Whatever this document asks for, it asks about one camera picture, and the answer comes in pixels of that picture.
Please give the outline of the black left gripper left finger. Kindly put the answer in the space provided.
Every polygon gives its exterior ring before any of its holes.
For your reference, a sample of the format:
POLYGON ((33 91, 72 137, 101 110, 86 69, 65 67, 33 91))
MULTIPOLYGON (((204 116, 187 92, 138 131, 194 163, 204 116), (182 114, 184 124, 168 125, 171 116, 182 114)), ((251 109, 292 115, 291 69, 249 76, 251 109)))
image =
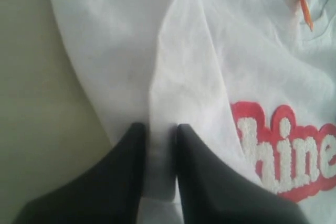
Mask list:
POLYGON ((95 166, 26 204, 15 223, 136 223, 143 188, 146 128, 133 123, 95 166))

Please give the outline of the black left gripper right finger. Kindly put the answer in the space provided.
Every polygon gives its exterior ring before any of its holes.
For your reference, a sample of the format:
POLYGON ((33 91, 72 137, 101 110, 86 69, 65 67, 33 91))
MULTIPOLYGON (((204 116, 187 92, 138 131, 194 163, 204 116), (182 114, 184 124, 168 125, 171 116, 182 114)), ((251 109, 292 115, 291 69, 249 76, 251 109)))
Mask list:
POLYGON ((235 172, 187 124, 176 129, 176 173, 185 223, 308 223, 297 204, 235 172))

